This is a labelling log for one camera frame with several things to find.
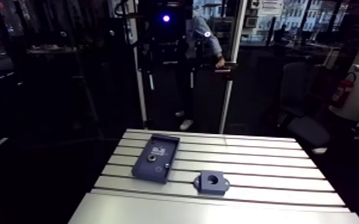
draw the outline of person's hand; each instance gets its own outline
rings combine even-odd
[[[218,62],[216,63],[216,69],[220,69],[225,66],[225,60],[221,53],[217,54]]]

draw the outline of light blue shirt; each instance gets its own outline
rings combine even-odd
[[[189,49],[186,53],[187,58],[195,58],[196,41],[202,41],[208,43],[211,49],[211,53],[216,55],[222,51],[218,39],[213,35],[209,26],[206,24],[205,19],[197,12],[193,11],[192,19],[186,20],[186,38],[189,44]]]

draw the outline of blue light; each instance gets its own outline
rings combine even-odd
[[[170,16],[164,15],[164,16],[163,16],[163,21],[166,22],[166,23],[168,23],[168,21],[170,21]]]

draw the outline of white sneaker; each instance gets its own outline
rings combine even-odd
[[[183,110],[175,113],[175,117],[184,117],[184,115],[185,115],[185,112]]]
[[[193,120],[184,120],[179,129],[188,130],[188,128],[193,124]]]

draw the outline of small hole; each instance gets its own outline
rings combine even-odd
[[[218,182],[218,179],[216,176],[210,175],[208,176],[208,182],[209,184],[216,184]]]
[[[156,159],[157,159],[157,157],[156,157],[155,155],[149,155],[149,156],[147,157],[147,160],[148,160],[149,162],[154,162],[154,161],[156,161]]]

